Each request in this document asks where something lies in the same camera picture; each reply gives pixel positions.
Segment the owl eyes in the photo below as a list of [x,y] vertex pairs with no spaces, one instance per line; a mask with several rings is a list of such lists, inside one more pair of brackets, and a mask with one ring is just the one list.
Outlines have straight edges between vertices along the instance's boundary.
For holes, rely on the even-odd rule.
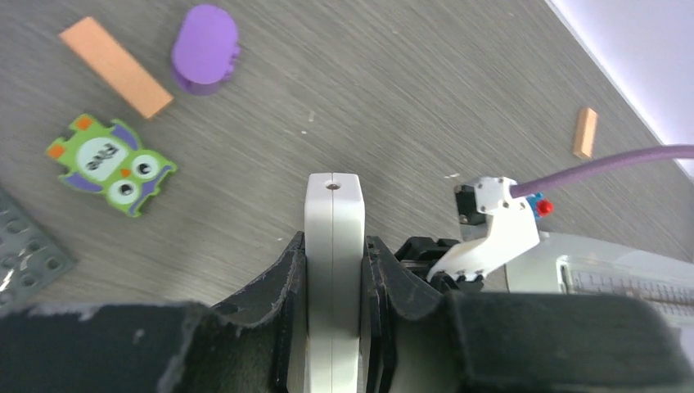
[[119,180],[109,187],[109,199],[119,205],[129,205],[140,196],[140,187],[130,180]]
[[159,173],[159,161],[153,156],[143,154],[135,157],[131,170],[139,178],[149,180]]

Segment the small orange block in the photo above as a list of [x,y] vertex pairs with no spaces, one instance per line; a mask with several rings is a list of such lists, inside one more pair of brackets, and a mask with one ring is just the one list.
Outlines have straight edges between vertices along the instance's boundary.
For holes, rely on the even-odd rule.
[[574,155],[585,160],[593,157],[596,127],[597,112],[590,108],[583,108],[579,113],[579,121],[576,124]]

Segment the gray lego baseplate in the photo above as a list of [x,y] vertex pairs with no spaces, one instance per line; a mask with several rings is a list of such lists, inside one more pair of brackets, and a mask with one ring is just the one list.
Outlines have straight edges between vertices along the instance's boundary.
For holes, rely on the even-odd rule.
[[0,309],[29,299],[74,264],[0,187]]

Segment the orange foam block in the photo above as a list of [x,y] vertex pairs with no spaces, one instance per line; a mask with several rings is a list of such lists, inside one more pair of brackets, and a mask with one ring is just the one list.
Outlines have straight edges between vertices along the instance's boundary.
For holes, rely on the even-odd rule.
[[174,99],[91,16],[63,31],[60,37],[145,119],[156,115]]
[[583,159],[588,159],[593,156],[596,127],[597,112],[590,108],[583,108],[579,113],[579,121],[576,124],[574,155]]

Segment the gray table surface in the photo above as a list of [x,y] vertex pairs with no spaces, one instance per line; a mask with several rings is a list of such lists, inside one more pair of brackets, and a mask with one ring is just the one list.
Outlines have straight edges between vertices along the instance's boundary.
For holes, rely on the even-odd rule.
[[[457,236],[459,180],[524,181],[578,164],[582,106],[600,114],[596,156],[657,144],[539,0],[217,3],[243,52],[231,83],[193,97],[169,70],[191,0],[0,2],[0,183],[79,258],[36,300],[214,303],[302,228],[311,173],[359,174],[367,232],[397,248],[412,235]],[[170,89],[173,105],[143,120],[64,46],[57,35],[83,16]],[[125,120],[178,163],[140,219],[58,183],[44,150],[84,111]],[[548,196],[553,230],[692,259],[694,187],[673,162]]]

